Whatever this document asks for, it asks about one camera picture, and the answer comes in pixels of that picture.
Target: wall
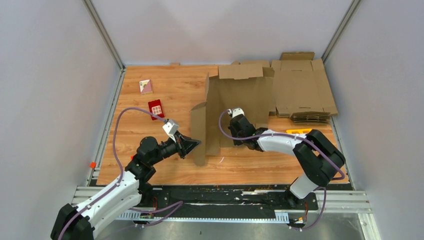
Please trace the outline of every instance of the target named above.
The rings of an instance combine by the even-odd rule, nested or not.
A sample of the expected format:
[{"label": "wall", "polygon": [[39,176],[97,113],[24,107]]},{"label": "wall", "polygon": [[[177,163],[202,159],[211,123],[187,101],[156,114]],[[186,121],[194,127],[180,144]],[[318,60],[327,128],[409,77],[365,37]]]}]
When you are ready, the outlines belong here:
[{"label": "wall", "polygon": [[1,239],[45,240],[85,181],[119,78],[80,0],[0,3]]},{"label": "wall", "polygon": [[424,239],[424,1],[364,0],[326,64],[351,179],[384,240]]},{"label": "wall", "polygon": [[352,0],[93,0],[127,65],[322,56]]}]

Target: wooden table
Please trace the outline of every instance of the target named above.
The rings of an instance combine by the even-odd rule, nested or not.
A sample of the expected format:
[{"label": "wooden table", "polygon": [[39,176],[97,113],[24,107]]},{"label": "wooden table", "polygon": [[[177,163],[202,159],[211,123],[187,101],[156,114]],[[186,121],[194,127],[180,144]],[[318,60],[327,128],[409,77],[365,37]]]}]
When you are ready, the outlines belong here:
[{"label": "wooden table", "polygon": [[[190,109],[205,99],[206,74],[218,74],[217,65],[130,66],[126,70],[117,101],[107,146],[105,148],[97,184],[109,184],[120,171],[112,150],[112,138],[119,113],[128,107],[148,110],[148,102],[160,99],[165,117],[180,125],[179,131],[191,136]],[[153,94],[141,95],[139,81],[151,79]],[[136,153],[140,140],[155,137],[158,142],[168,136],[163,123],[152,121],[148,114],[130,110],[122,115],[116,137],[116,152],[123,166]],[[314,128],[323,132],[336,144],[330,125],[295,125],[287,118],[269,117],[268,127],[284,132],[288,129]],[[277,152],[258,152],[247,148],[222,148],[221,156],[211,156],[208,164],[196,166],[190,155],[179,159],[174,155],[154,166],[152,185],[189,184],[290,184],[303,171],[294,156]],[[347,183],[345,178],[339,183]]]}]

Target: red object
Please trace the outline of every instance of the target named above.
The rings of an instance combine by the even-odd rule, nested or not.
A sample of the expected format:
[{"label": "red object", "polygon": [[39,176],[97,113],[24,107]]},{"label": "red object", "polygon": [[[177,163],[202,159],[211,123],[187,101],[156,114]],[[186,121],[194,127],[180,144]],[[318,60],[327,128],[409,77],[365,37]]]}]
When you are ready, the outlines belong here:
[{"label": "red object", "polygon": [[162,103],[161,100],[154,100],[154,101],[149,101],[148,102],[148,110],[154,114],[154,115],[158,115],[161,118],[165,117],[164,114],[164,109],[162,108]]}]

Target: cardboard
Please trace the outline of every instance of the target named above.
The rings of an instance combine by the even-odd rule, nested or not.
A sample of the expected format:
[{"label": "cardboard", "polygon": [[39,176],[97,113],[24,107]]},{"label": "cardboard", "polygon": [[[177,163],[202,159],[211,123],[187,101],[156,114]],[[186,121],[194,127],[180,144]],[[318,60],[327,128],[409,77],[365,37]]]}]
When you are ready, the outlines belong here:
[{"label": "cardboard", "polygon": [[313,58],[313,52],[284,52],[280,60],[272,61],[278,117],[315,124],[328,123],[337,115],[323,61]]},{"label": "cardboard", "polygon": [[[192,155],[198,166],[206,164],[206,155],[218,156],[220,148],[234,147],[233,141],[219,129],[218,119],[226,109],[240,107],[256,128],[268,126],[270,92],[274,70],[263,67],[265,61],[235,61],[231,65],[218,66],[217,76],[206,77],[205,102],[191,110],[191,135],[202,141]],[[222,118],[222,128],[227,134],[230,117]]]}]

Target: purple cable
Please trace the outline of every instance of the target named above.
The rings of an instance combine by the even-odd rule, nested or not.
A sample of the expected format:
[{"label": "purple cable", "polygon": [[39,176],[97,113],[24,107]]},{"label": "purple cable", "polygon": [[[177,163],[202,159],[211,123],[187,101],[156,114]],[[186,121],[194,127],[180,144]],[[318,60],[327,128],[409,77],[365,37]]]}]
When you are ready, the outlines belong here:
[{"label": "purple cable", "polygon": [[318,189],[324,189],[324,200],[322,201],[322,208],[321,208],[321,211],[319,212],[318,218],[310,226],[302,227],[302,228],[292,227],[294,230],[298,230],[298,231],[300,231],[301,229],[302,229],[302,231],[303,230],[309,230],[309,229],[315,227],[315,225],[317,225],[318,221],[320,221],[321,217],[323,216],[324,208],[326,207],[327,189],[325,187],[318,187],[315,190],[318,190]]},{"label": "purple cable", "polygon": [[[288,133],[263,133],[263,134],[258,134],[258,135],[253,135],[253,136],[247,136],[247,137],[233,137],[228,135],[224,130],[223,127],[221,126],[221,119],[223,118],[223,115],[227,112],[227,110],[223,111],[221,113],[221,115],[219,116],[219,130],[221,130],[221,133],[224,134],[224,136],[226,136],[227,138],[230,138],[232,140],[249,140],[249,139],[255,139],[255,138],[260,138],[260,137],[266,137],[266,136],[283,136],[283,137],[289,137],[294,139],[295,136],[292,134],[288,134]],[[323,153],[323,151],[321,151],[315,144],[313,144],[311,141],[309,141],[308,139],[304,138],[304,137],[296,137],[296,139],[302,140],[305,143],[309,144],[313,149],[315,149],[340,175],[341,177],[334,177],[332,180],[342,180],[345,179],[345,174],[343,173],[343,171],[333,162],[331,161],[331,159],[325,155]]]},{"label": "purple cable", "polygon": [[[124,110],[122,110],[120,112],[120,114],[118,115],[118,118],[116,119],[116,124],[115,124],[115,130],[113,132],[113,141],[112,141],[112,149],[113,149],[113,155],[115,156],[115,160],[118,163],[119,166],[119,178],[117,183],[120,183],[122,178],[124,177],[124,168],[122,167],[121,161],[118,158],[117,155],[117,149],[115,148],[115,140],[117,139],[117,131],[118,131],[118,125],[119,125],[119,121],[121,120],[122,114],[124,114],[126,111],[128,110],[137,110],[137,111],[141,111],[143,113],[149,114],[150,116],[161,120],[162,122],[165,122],[166,120],[158,115],[155,115],[149,111],[146,111],[144,109],[138,108],[138,107],[128,107],[125,108]],[[106,195],[108,195],[110,192],[112,192],[115,188],[117,187],[117,185],[113,185],[111,188],[109,188],[107,191],[105,191],[102,195],[100,195],[98,198],[94,199],[92,202],[90,202],[88,205],[92,206],[95,203],[97,203],[98,201],[100,201],[102,198],[104,198]],[[83,212],[85,212],[88,209],[87,206],[85,206],[83,209],[81,209],[80,211],[78,211],[63,227],[62,231],[60,231],[59,237],[57,238],[58,240],[62,240],[62,237],[64,236],[66,230],[69,228],[69,226],[71,225],[71,223],[79,216],[81,215]]]},{"label": "purple cable", "polygon": [[[150,226],[154,226],[154,225],[157,225],[157,224],[160,224],[161,222],[163,222],[165,219],[167,219],[167,218],[169,218],[176,210],[178,210],[181,206],[183,205],[183,201],[178,201],[178,202],[176,202],[176,203],[174,203],[174,204],[172,204],[172,205],[169,205],[169,206],[167,206],[167,207],[165,207],[165,208],[162,208],[162,209],[159,209],[159,210],[155,210],[155,211],[143,211],[143,210],[138,210],[138,209],[135,209],[135,208],[130,208],[130,210],[132,210],[132,211],[136,211],[136,212],[139,212],[139,213],[160,213],[160,212],[163,212],[163,211],[166,211],[166,210],[168,210],[168,209],[170,209],[170,208],[172,208],[172,207],[175,207],[171,212],[169,212],[166,216],[164,216],[163,218],[161,218],[160,220],[157,220],[157,221],[155,221],[155,222],[152,222],[152,223],[148,223],[148,224],[142,224],[141,225],[141,227],[150,227]],[[137,227],[138,225],[140,225],[140,224],[134,224],[134,225],[128,225],[128,226],[126,226],[126,227],[123,227],[123,228],[121,228],[121,229],[119,229],[119,230],[117,230],[117,231],[115,231],[115,232],[113,232],[113,233],[111,233],[111,234],[109,234],[108,236],[106,236],[106,237],[104,237],[104,238],[102,238],[102,239],[100,239],[100,240],[105,240],[105,239],[109,239],[110,237],[112,237],[113,235],[115,235],[115,234],[118,234],[118,233],[120,233],[120,232],[123,232],[123,231],[125,231],[125,230],[128,230],[128,229],[132,229],[132,228],[135,228],[135,227]]]}]

